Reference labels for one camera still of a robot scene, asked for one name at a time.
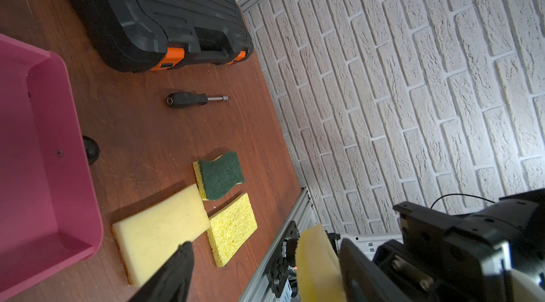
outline yellow sponge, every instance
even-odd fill
[[[210,227],[197,185],[112,225],[129,283],[141,287],[180,244]]]
[[[226,265],[255,230],[257,222],[248,193],[215,213],[207,234],[216,265],[220,268]]]

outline brown wooden surface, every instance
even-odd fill
[[[255,55],[241,64],[189,66],[124,74],[107,67],[67,0],[0,0],[0,33],[58,53],[66,62],[79,124],[101,148],[91,174],[104,223],[98,253],[12,301],[126,301],[127,285],[110,225],[195,182],[191,162],[235,150],[258,229],[224,268],[206,234],[194,243],[189,301],[235,301],[269,248],[300,189]],[[174,110],[176,91],[229,95],[232,100]]]

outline screw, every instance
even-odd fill
[[[400,259],[394,259],[392,261],[392,267],[395,271],[401,271],[403,269],[403,261],[401,261]]]

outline yellow cellulose sponge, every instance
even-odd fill
[[[216,265],[220,268],[226,265],[255,230],[257,222],[248,193],[215,213],[207,234]]]
[[[302,302],[346,302],[339,259],[322,225],[301,233],[295,264]]]
[[[144,285],[180,244],[210,227],[197,185],[112,225],[129,283]]]

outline black toolbox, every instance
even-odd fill
[[[253,53],[235,0],[70,0],[102,59],[120,72],[225,64]]]

